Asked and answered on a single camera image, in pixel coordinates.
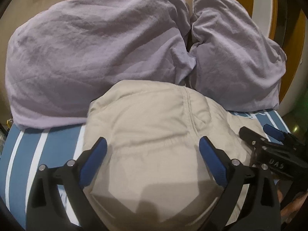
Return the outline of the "person's right hand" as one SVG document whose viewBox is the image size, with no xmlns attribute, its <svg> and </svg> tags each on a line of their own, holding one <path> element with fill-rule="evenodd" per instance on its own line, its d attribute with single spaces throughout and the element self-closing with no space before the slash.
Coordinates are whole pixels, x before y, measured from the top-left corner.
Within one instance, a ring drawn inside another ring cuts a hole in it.
<svg viewBox="0 0 308 231">
<path fill-rule="evenodd" d="M 281 221 L 282 223 L 289 224 L 292 219 L 296 216 L 296 214 L 301 209 L 303 203 L 307 198 L 307 192 L 300 193 L 297 197 L 295 197 L 292 202 L 288 203 L 281 211 Z"/>
</svg>

